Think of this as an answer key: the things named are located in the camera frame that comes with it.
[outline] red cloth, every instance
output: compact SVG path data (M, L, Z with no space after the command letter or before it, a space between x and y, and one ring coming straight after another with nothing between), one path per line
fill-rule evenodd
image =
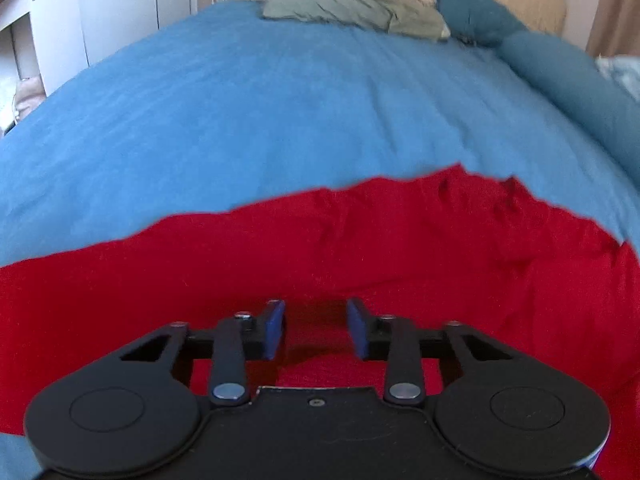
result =
M287 349L278 364L252 367L255 381L380 386L381 365L351 354L349 296L419 326L460 320L586 382L612 413L598 470L640 478L632 248L515 180L460 168L175 216L126 240L0 269L0 430L20 433L37 391L158 326L213 326L269 298L287 300Z

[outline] blue fitted sheet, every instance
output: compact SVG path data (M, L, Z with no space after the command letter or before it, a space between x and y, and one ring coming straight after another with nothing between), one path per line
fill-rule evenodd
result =
M461 162L640 247L640 195L491 50L216 4L85 70L0 140L0 265ZM0 438L0 480L29 478Z

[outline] red blanket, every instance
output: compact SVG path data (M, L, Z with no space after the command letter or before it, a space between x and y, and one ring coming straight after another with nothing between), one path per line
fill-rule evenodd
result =
M640 478L632 248L515 180L460 168L176 216L0 269L0 431L20 433L37 391L143 333L174 320L213 326L269 298L287 300L287 349L282 362L253 367L255 381L380 386L381 365L351 354L349 296L419 326L471 324L592 386L612 413L597 469ZM433 372L428 387L437 391Z

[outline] brown curtain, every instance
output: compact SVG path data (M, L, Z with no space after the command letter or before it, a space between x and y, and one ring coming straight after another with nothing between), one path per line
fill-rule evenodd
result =
M640 56L640 0L600 0L587 52Z

